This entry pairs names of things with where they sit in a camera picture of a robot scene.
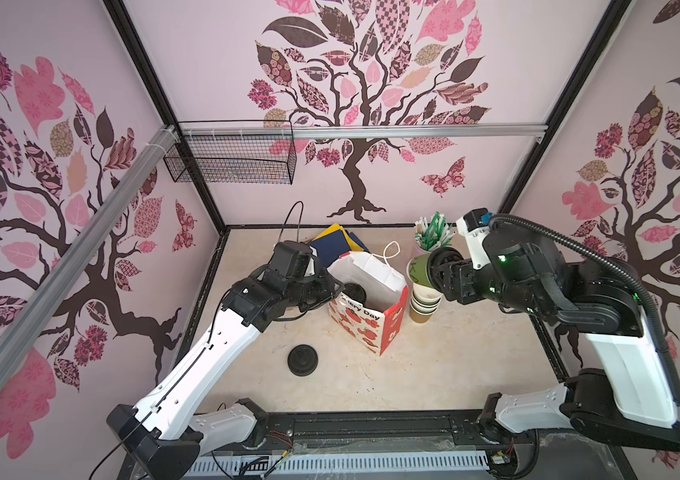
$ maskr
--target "black cable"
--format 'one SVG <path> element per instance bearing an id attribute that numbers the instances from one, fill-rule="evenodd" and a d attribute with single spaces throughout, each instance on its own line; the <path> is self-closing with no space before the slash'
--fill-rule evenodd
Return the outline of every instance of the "black cable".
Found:
<path id="1" fill-rule="evenodd" d="M 148 412 L 148 415 L 146 415 L 142 420 L 140 420 L 140 423 L 138 423 L 137 426 L 136 426 L 135 428 L 132 428 L 132 431 L 129 432 L 129 433 L 127 433 L 126 436 L 124 437 L 124 439 L 123 439 L 121 442 L 119 442 L 118 444 L 116 444 L 116 446 L 113 447 L 113 449 L 111 449 L 111 451 L 108 452 L 108 453 L 103 457 L 102 460 L 100 460 L 100 463 L 98 463 L 97 465 L 95 465 L 95 468 L 92 469 L 92 473 L 90 474 L 89 480 L 92 480 L 92 477 L 95 475 L 95 472 L 97 472 L 97 469 L 100 468 L 101 465 L 103 465 L 103 463 L 105 462 L 105 460 L 107 460 L 109 456 L 113 455 L 114 452 L 115 452 L 119 447 L 121 447 L 121 446 L 124 444 L 124 441 L 127 440 L 127 439 L 128 439 L 128 438 L 129 438 L 129 437 L 130 437 L 130 436 L 131 436 L 138 428 L 140 428 L 140 426 L 143 425 L 143 422 L 144 422 L 145 420 L 147 420 L 148 417 L 150 417 L 150 415 L 151 415 L 152 413 L 153 413 L 153 411 Z"/>
<path id="2" fill-rule="evenodd" d="M 516 454 L 516 459 L 518 459 L 519 449 L 514 448 L 514 453 Z M 489 470 L 489 473 L 498 480 L 518 480 L 518 478 L 526 477 L 527 475 L 530 474 L 530 472 L 532 472 L 534 466 L 537 465 L 537 457 L 539 456 L 540 456 L 540 433 L 537 431 L 537 429 L 535 429 L 532 458 L 530 458 L 529 462 L 527 463 L 526 466 L 524 466 L 524 468 L 510 475 L 503 475 L 501 473 L 493 472 L 492 469 Z"/>
<path id="3" fill-rule="evenodd" d="M 300 224 L 302 223 L 302 211 L 306 208 L 306 205 L 302 202 L 302 200 L 297 200 L 292 205 L 292 208 L 289 209 L 289 212 L 287 213 L 287 218 L 284 219 L 284 223 L 282 224 L 282 231 L 278 232 L 278 240 L 276 241 L 277 243 L 282 241 L 282 234 L 284 233 L 284 227 L 287 226 L 287 221 L 289 220 L 289 216 L 292 215 L 292 211 L 295 209 L 297 204 L 300 204 L 300 217 L 297 220 L 297 234 L 295 235 L 295 242 L 300 241 Z"/>
<path id="4" fill-rule="evenodd" d="M 660 320 L 660 314 L 657 311 L 657 304 L 655 304 L 654 299 L 650 292 L 641 283 L 641 280 L 635 278 L 631 273 L 625 271 L 620 265 L 614 263 L 612 259 L 604 257 L 597 252 L 594 252 L 587 246 L 584 246 L 575 240 L 572 240 L 568 236 L 559 234 L 558 232 L 535 222 L 526 220 L 519 216 L 507 215 L 507 214 L 497 214 L 490 218 L 489 227 L 490 230 L 498 228 L 502 223 L 508 223 L 513 225 L 522 226 L 527 230 L 531 230 L 538 234 L 547 236 L 552 239 L 557 244 L 563 245 L 570 250 L 574 250 L 578 254 L 592 260 L 593 262 L 603 266 L 604 268 L 611 271 L 613 274 L 618 276 L 623 283 L 627 284 L 633 292 L 639 297 L 639 302 L 644 307 L 644 313 L 646 314 L 646 323 L 649 327 L 650 338 L 654 344 L 655 351 L 660 358 L 660 364 L 662 365 L 662 370 L 666 374 L 668 380 L 668 387 L 671 390 L 671 395 L 673 400 L 680 408 L 680 379 L 679 373 L 676 370 L 676 365 L 673 363 L 673 358 L 671 357 L 670 351 L 668 350 L 668 343 L 665 340 L 665 332 L 662 328 L 662 321 Z"/>

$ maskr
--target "black cup lid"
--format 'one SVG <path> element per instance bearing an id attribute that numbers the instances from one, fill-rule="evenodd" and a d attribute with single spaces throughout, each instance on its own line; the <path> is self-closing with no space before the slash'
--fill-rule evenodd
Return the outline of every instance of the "black cup lid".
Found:
<path id="1" fill-rule="evenodd" d="M 311 375 L 318 365 L 318 354 L 310 345 L 297 345 L 287 356 L 289 371 L 297 376 Z"/>

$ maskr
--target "tree trunk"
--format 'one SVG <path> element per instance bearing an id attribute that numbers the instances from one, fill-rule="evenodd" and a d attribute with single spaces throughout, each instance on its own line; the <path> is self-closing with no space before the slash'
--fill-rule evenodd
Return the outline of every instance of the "tree trunk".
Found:
<path id="1" fill-rule="evenodd" d="M 364 186 L 364 182 L 362 182 L 362 179 L 359 177 L 361 172 L 356 166 L 360 160 L 364 159 L 364 156 L 367 154 L 367 150 L 377 143 L 377 141 L 377 139 L 374 141 L 366 141 L 363 138 L 351 139 L 351 143 L 353 144 L 353 152 L 351 152 L 351 154 L 348 156 L 348 159 L 345 161 L 342 172 L 345 177 L 348 178 L 348 182 L 351 184 L 353 196 L 345 204 L 345 206 L 341 207 L 340 210 L 336 211 L 334 214 L 328 215 L 327 218 L 331 218 L 335 215 L 343 215 L 344 213 L 352 211 L 356 220 L 370 224 L 371 222 L 362 216 L 362 212 L 364 210 L 370 212 L 379 212 L 380 210 L 383 212 L 386 211 L 385 208 L 374 206 L 371 201 L 366 199 L 367 187 Z"/>

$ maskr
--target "pink flower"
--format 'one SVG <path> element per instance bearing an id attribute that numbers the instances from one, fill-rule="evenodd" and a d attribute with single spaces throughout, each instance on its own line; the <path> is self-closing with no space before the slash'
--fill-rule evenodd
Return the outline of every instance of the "pink flower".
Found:
<path id="1" fill-rule="evenodd" d="M 314 12 L 311 0 L 276 0 L 276 4 L 279 7 L 284 7 L 291 13 L 296 13 L 298 15 Z"/>
<path id="2" fill-rule="evenodd" d="M 570 214 L 576 215 L 578 220 L 595 218 L 612 207 L 601 199 L 601 192 L 596 184 L 585 185 L 583 182 L 575 183 L 574 191 L 564 192 L 561 203 L 572 205 Z"/>

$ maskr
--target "metal frame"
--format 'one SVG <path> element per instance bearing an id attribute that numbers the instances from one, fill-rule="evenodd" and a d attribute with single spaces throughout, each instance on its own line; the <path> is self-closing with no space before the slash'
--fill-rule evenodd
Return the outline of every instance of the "metal frame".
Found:
<path id="1" fill-rule="evenodd" d="M 39 334 L 50 321 L 70 289 L 84 272 L 108 233 L 142 187 L 145 178 L 164 156 L 164 149 L 175 143 L 173 127 L 165 126 L 143 148 L 140 156 L 109 195 L 91 222 L 76 237 L 73 244 L 47 279 L 28 299 L 18 318 L 0 337 L 0 392 L 28 354 Z"/>

